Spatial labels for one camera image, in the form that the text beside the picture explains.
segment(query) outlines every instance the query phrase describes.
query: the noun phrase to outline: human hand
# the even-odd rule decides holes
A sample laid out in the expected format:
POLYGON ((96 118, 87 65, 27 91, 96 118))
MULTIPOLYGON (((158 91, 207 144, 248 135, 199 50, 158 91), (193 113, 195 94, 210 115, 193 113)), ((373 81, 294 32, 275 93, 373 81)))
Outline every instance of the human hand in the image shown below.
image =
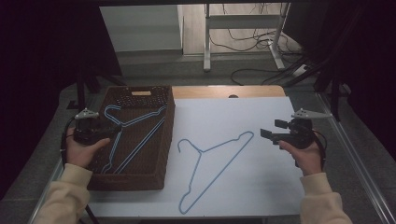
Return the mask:
POLYGON ((67 146, 67 163, 86 168, 90 164, 93 155, 99 148, 104 147, 110 142, 109 138, 101 139, 94 145, 85 146, 73 139, 74 128, 67 130, 66 146, 67 146))
POLYGON ((303 175, 314 175, 322 172, 320 149, 316 142, 305 149, 298 149, 285 141, 279 141, 279 145, 297 161, 303 175))

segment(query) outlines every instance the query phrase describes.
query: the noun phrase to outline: beige sleeve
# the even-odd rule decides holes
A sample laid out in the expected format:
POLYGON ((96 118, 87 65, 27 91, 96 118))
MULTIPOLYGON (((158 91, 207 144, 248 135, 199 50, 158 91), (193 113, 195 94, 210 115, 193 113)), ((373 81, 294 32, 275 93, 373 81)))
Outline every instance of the beige sleeve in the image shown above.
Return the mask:
POLYGON ((305 196, 301 203, 302 224, 352 223, 343 211, 339 193, 332 192, 325 173, 301 178, 305 196))
POLYGON ((61 178, 50 184, 35 223, 77 223, 90 199, 91 176, 91 171, 67 163, 61 178))

